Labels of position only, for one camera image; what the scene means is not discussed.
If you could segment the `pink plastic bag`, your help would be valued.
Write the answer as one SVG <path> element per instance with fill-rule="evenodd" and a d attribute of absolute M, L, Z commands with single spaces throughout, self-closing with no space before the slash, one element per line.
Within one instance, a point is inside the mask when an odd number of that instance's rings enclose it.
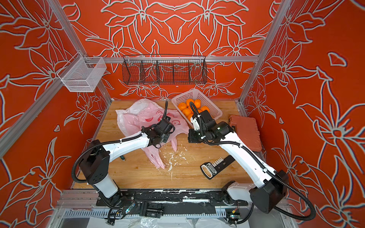
<path fill-rule="evenodd" d="M 140 131 L 143 126 L 149 127 L 152 124 L 157 124 L 163 117 L 164 108 L 151 100 L 140 99 L 128 109 L 116 110 L 116 113 L 120 131 L 124 136 L 131 136 Z M 175 126 L 175 131 L 167 141 L 171 143 L 172 149 L 176 152 L 177 135 L 188 134 L 189 127 L 177 110 L 167 110 L 167 116 L 171 118 L 170 122 Z"/>

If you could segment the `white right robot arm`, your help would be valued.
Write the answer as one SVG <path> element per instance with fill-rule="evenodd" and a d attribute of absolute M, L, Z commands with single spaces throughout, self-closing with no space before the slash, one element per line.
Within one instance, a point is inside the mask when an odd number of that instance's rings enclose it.
<path fill-rule="evenodd" d="M 193 124 L 193 128 L 189 130 L 188 134 L 190 143 L 204 143 L 209 146 L 221 147 L 246 171 L 253 181 L 254 187 L 249 190 L 237 182 L 230 184 L 227 187 L 227 193 L 233 200 L 252 202 L 256 208 L 265 214 L 276 210 L 301 221 L 310 221 L 316 217 L 316 210 L 311 201 L 299 190 L 289 185 L 287 173 L 283 170 L 276 171 L 255 155 L 228 123 L 216 123 L 208 111 L 194 113 L 190 121 Z M 309 215 L 295 215 L 277 206 L 288 191 L 293 192 L 306 203 L 310 209 Z"/>

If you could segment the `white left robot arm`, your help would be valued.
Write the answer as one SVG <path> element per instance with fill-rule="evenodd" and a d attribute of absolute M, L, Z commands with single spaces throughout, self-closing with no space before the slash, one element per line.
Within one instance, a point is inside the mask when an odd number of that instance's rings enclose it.
<path fill-rule="evenodd" d="M 109 164 L 135 150 L 150 146 L 160 148 L 175 131 L 170 119 L 164 117 L 158 123 L 142 127 L 136 134 L 119 140 L 95 141 L 76 159 L 71 170 L 73 181 L 93 186 L 105 199 L 116 197 L 119 187 L 108 174 Z"/>

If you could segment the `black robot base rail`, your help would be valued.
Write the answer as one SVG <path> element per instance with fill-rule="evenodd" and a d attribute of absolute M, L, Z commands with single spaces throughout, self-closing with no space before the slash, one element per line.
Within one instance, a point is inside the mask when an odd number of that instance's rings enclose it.
<path fill-rule="evenodd" d="M 124 189 L 121 191 L 129 215 L 226 217 L 235 208 L 243 212 L 249 204 L 233 200 L 221 189 Z"/>

